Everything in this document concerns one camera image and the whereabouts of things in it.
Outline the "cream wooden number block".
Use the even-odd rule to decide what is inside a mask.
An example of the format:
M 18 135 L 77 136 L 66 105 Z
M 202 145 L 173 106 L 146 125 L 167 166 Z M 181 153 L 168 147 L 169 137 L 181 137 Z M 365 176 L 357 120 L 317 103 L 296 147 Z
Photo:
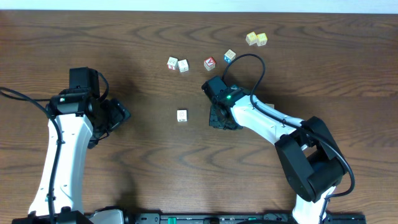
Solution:
M 187 121 L 187 110 L 178 110 L 177 111 L 177 121 L 178 122 L 186 122 Z

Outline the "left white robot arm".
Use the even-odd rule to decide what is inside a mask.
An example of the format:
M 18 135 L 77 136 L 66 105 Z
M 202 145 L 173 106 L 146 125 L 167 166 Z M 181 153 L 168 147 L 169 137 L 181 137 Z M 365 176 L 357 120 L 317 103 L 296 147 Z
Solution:
M 130 112 L 119 100 L 90 88 L 62 90 L 45 112 L 49 145 L 39 189 L 28 216 L 13 223 L 127 223 L 126 212 L 116 207 L 85 214 L 82 182 L 87 150 L 129 119 Z

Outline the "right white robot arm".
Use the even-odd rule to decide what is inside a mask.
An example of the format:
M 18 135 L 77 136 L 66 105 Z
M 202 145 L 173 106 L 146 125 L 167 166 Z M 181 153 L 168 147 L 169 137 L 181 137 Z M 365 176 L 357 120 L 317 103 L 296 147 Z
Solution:
M 287 116 L 236 85 L 203 86 L 202 90 L 211 101 L 210 126 L 248 128 L 275 147 L 296 193 L 292 212 L 296 223 L 323 223 L 330 199 L 353 191 L 352 168 L 321 119 Z

